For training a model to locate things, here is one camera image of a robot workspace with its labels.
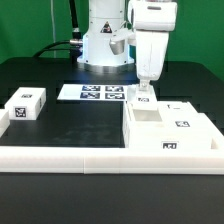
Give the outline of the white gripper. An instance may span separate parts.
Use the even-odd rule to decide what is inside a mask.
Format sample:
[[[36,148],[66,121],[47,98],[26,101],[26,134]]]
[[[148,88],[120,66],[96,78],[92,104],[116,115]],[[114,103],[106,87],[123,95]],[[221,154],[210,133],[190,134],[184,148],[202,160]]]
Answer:
[[[175,29],[177,3],[172,0],[130,0],[128,20],[136,40],[136,68],[139,90],[148,92],[150,81],[159,79],[169,33]]]

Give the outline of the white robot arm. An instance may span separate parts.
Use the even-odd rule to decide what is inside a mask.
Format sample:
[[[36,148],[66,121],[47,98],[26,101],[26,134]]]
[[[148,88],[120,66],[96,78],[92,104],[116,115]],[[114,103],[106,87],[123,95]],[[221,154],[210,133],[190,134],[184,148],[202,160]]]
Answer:
[[[99,72],[135,64],[139,89],[148,91],[161,75],[177,8],[174,0],[89,0],[89,28],[78,62]]]

